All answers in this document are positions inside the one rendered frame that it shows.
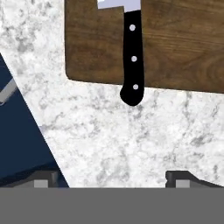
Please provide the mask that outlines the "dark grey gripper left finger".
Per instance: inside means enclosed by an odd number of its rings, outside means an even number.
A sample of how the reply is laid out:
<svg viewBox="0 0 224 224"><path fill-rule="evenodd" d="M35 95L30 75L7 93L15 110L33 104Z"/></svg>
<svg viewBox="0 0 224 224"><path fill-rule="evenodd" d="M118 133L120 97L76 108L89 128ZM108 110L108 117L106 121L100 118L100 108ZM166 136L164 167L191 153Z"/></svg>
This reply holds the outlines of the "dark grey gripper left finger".
<svg viewBox="0 0 224 224"><path fill-rule="evenodd" d="M56 171L35 171L29 177L4 184L3 187L52 188L58 186L58 177Z"/></svg>

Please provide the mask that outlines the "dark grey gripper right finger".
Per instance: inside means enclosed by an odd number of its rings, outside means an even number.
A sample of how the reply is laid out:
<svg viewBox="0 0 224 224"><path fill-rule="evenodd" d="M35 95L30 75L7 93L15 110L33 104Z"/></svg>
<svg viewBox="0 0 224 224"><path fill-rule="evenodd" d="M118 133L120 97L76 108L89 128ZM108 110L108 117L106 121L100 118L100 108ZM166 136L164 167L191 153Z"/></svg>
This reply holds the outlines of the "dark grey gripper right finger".
<svg viewBox="0 0 224 224"><path fill-rule="evenodd" d="M165 173L165 178L166 188L221 188L221 185L216 185L214 183L196 178L189 171L167 171Z"/></svg>

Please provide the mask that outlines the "brown wooden cutting board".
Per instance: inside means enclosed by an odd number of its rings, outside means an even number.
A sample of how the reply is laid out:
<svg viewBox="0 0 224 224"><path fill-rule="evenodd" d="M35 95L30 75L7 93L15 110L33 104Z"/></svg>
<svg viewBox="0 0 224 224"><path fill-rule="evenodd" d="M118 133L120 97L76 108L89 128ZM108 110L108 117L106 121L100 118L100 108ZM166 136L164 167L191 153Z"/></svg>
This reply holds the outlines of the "brown wooden cutting board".
<svg viewBox="0 0 224 224"><path fill-rule="evenodd" d="M224 94L224 0L141 0L145 85ZM123 8L65 0L66 76L123 82Z"/></svg>

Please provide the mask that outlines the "black handled kitchen knife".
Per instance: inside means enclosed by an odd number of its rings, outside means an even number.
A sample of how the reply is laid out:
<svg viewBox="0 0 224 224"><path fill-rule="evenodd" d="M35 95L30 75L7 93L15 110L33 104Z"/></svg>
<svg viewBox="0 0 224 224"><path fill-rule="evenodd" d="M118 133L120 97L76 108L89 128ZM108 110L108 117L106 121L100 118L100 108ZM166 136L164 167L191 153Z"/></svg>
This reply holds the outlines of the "black handled kitchen knife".
<svg viewBox="0 0 224 224"><path fill-rule="evenodd" d="M134 107L144 98L144 53L141 0L97 0L99 10L123 7L123 71L121 99Z"/></svg>

